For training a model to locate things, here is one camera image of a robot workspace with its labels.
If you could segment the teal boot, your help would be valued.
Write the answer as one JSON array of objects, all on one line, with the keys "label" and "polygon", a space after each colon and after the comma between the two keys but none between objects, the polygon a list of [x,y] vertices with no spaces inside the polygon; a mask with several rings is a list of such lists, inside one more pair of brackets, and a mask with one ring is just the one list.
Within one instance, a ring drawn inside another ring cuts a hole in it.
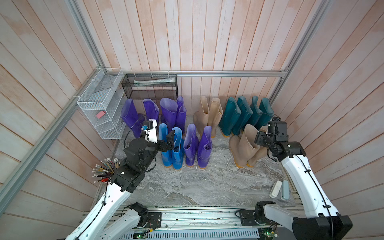
[{"label": "teal boot", "polygon": [[259,105],[259,111],[257,113],[258,121],[255,124],[256,129],[260,129],[263,126],[266,126],[268,124],[268,121],[270,121],[274,116],[274,111],[271,107],[270,101],[268,98],[262,98],[260,105]]},{"label": "teal boot", "polygon": [[232,133],[235,136],[241,133],[241,130],[245,127],[245,125],[247,124],[247,121],[253,114],[253,111],[249,106],[247,99],[244,96],[240,96],[238,98],[237,104],[238,104],[238,107],[240,108],[241,114],[232,129]]},{"label": "teal boot", "polygon": [[259,98],[257,96],[252,97],[252,102],[250,104],[250,108],[252,110],[252,115],[250,116],[247,124],[250,124],[252,126],[255,126],[258,121],[260,120],[263,111],[259,109],[257,103],[258,103]]},{"label": "teal boot", "polygon": [[241,110],[236,100],[233,97],[229,97],[224,114],[219,123],[219,127],[224,137],[227,138],[231,135],[232,129],[237,123],[240,115],[241,115]]}]

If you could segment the large beige boot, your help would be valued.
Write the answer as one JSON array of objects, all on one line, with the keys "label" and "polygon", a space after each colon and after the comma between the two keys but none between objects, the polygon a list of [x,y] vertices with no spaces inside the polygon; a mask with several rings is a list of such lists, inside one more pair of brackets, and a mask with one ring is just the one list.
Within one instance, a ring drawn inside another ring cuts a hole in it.
[{"label": "large beige boot", "polygon": [[244,168],[248,160],[250,160],[260,149],[261,146],[255,143],[258,130],[247,124],[244,128],[242,136],[232,136],[229,141],[230,151],[233,154],[235,165],[238,168]]}]

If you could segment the large purple boot front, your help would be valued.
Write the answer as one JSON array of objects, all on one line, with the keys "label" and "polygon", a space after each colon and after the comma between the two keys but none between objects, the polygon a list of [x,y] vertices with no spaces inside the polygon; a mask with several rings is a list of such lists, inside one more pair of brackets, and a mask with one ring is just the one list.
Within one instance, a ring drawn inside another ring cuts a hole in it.
[{"label": "large purple boot front", "polygon": [[198,147],[198,165],[201,169],[205,169],[210,161],[212,153],[212,127],[205,126],[203,130],[203,135],[199,142]]}]

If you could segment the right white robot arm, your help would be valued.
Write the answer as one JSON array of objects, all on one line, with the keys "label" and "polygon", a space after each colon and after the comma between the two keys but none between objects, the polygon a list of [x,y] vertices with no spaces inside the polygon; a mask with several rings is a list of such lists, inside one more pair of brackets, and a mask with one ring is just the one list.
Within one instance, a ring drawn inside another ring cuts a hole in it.
[{"label": "right white robot arm", "polygon": [[263,201],[255,207],[255,221],[258,224],[275,222],[290,230],[298,240],[341,240],[352,229],[353,223],[328,199],[310,168],[302,145],[289,141],[286,122],[269,121],[267,132],[259,132],[255,143],[266,147],[288,172],[305,214],[300,217],[272,201]]}]

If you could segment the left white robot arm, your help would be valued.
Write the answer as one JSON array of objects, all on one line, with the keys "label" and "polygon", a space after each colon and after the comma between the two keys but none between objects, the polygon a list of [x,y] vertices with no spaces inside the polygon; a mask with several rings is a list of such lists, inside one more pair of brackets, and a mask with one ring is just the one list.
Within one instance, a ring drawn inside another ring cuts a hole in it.
[{"label": "left white robot arm", "polygon": [[157,138],[156,130],[142,131],[140,138],[129,143],[126,158],[107,180],[105,193],[80,225],[67,236],[68,240],[116,240],[137,226],[148,224],[148,209],[134,203],[127,212],[111,225],[110,219],[130,197],[145,175],[152,171],[150,164],[158,152],[174,148],[175,131],[165,140]]}]

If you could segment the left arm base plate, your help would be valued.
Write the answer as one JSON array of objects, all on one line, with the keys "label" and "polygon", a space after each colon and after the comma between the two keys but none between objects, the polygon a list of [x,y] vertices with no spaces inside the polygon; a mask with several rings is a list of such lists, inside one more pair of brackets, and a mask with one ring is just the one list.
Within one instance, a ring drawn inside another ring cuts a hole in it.
[{"label": "left arm base plate", "polygon": [[138,222],[134,228],[158,229],[162,223],[162,212],[150,212],[144,205],[136,202],[123,208],[120,216],[123,217],[126,213],[137,214]]}]

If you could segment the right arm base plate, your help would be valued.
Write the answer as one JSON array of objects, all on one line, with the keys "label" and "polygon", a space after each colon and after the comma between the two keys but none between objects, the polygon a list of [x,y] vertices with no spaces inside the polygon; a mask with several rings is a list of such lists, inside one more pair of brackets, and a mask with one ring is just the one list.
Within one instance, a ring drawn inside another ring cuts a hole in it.
[{"label": "right arm base plate", "polygon": [[240,209],[235,212],[235,216],[240,219],[243,227],[279,225],[277,222],[267,219],[263,210]]}]

